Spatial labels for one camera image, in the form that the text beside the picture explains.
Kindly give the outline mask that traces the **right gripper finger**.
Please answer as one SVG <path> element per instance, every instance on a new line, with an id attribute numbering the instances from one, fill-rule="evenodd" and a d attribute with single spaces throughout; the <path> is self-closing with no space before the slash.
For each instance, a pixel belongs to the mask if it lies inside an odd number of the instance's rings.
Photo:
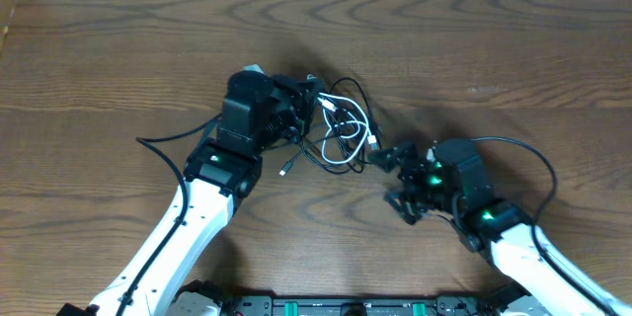
<path id="1" fill-rule="evenodd" d="M 402 142 L 389 149 L 371 151 L 368 154 L 368 162 L 385 173 L 417 158 L 418 152 L 413 142 Z"/>
<path id="2" fill-rule="evenodd" d="M 383 199 L 407 224 L 416 224 L 425 216 L 425 210 L 404 192 L 388 192 Z"/>

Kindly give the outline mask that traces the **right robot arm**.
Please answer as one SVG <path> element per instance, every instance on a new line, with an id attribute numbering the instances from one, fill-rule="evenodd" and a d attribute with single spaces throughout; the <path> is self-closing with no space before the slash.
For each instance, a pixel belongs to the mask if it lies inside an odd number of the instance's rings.
<path id="1" fill-rule="evenodd" d="M 373 149 L 369 162 L 396 171 L 403 187 L 385 201 L 409 225 L 432 211 L 449 215 L 461 243 L 513 281 L 483 301 L 482 314 L 628 315 L 629 304 L 567 259 L 537 215 L 496 194 L 474 138 L 450 139 L 420 154 L 411 142 Z"/>

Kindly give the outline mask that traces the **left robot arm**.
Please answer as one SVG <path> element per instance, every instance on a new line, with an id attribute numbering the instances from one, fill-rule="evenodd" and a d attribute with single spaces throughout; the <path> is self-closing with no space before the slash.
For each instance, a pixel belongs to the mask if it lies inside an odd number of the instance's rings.
<path id="1" fill-rule="evenodd" d="M 256 65 L 228 80 L 219 115 L 198 127 L 186 163 L 164 161 L 177 190 L 165 214 L 122 272 L 87 305 L 64 304 L 62 315 L 219 315 L 221 301 L 185 278 L 209 242 L 257 184 L 262 154 L 308 132 L 324 93 L 321 79 L 268 76 Z"/>

